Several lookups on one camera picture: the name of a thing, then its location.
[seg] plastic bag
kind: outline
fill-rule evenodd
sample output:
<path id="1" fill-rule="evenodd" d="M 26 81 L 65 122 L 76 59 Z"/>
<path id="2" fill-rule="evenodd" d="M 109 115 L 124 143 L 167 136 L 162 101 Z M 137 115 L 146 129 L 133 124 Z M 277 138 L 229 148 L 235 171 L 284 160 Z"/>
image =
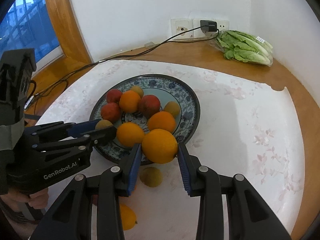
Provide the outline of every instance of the plastic bag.
<path id="1" fill-rule="evenodd" d="M 235 59 L 271 66 L 272 45 L 260 38 L 239 31 L 224 31 L 209 44 L 224 52 L 225 59 Z"/>

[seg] black plug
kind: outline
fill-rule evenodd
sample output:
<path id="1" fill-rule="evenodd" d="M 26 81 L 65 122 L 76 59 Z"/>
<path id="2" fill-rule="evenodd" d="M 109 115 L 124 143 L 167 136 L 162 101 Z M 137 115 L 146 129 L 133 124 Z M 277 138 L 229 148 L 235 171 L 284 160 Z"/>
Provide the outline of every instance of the black plug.
<path id="1" fill-rule="evenodd" d="M 200 26 L 201 26 L 201 31 L 203 33 L 218 31 L 217 22 L 214 22 L 214 21 L 200 20 Z"/>

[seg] white wall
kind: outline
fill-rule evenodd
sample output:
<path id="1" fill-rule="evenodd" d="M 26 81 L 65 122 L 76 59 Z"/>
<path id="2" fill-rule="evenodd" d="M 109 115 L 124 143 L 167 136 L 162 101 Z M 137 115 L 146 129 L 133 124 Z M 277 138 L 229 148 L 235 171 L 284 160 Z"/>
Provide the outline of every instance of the white wall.
<path id="1" fill-rule="evenodd" d="M 251 0 L 250 32 L 274 46 L 320 106 L 320 23 L 305 0 Z"/>
<path id="2" fill-rule="evenodd" d="M 249 30 L 250 0 L 71 0 L 94 61 L 161 42 L 171 36 L 170 19 L 218 18 Z"/>

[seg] plate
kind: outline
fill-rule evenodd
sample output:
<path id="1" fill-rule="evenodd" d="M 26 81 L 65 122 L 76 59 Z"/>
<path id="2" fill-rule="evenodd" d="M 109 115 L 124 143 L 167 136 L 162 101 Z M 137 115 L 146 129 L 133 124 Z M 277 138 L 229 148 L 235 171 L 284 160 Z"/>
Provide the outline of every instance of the plate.
<path id="1" fill-rule="evenodd" d="M 159 98 L 162 108 L 170 101 L 175 101 L 180 105 L 180 114 L 175 118 L 176 128 L 173 132 L 177 142 L 187 143 L 198 126 L 200 120 L 200 104 L 194 91 L 183 81 L 160 74 L 147 74 L 129 78 L 115 85 L 111 89 L 119 89 L 122 92 L 129 90 L 132 86 L 140 86 L 144 95 L 155 95 Z M 100 115 L 101 107 L 107 104 L 106 94 L 98 100 L 94 106 L 90 120 L 102 119 Z M 124 122 L 134 122 L 138 124 L 145 133 L 149 132 L 147 119 L 139 112 L 133 114 L 122 113 L 120 120 L 114 123 L 119 127 Z M 123 146 L 117 139 L 109 142 L 107 145 L 96 146 L 96 150 L 106 159 L 118 163 L 122 157 L 130 153 L 130 148 Z M 151 164 L 144 155 L 141 165 Z"/>

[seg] silver screw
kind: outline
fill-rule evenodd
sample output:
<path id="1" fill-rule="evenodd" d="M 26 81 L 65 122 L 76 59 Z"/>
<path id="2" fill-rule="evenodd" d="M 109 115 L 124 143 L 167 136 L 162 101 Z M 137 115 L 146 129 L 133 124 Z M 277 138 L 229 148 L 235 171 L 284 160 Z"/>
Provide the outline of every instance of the silver screw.
<path id="1" fill-rule="evenodd" d="M 244 176 L 243 176 L 242 174 L 237 174 L 237 175 L 235 176 L 235 178 L 236 178 L 236 180 L 238 180 L 238 181 L 243 181 L 243 180 L 244 180 Z"/>
<path id="2" fill-rule="evenodd" d="M 111 170 L 111 172 L 119 172 L 120 171 L 120 167 L 113 166 L 110 170 Z"/>
<path id="3" fill-rule="evenodd" d="M 83 176 L 82 174 L 77 174 L 77 175 L 75 176 L 75 180 L 76 180 L 76 181 L 81 181 L 81 180 L 83 180 L 83 178 L 84 178 L 84 176 Z"/>
<path id="4" fill-rule="evenodd" d="M 207 166 L 200 166 L 199 167 L 199 171 L 201 171 L 201 172 L 207 172 L 209 169 L 208 169 L 208 167 Z"/>

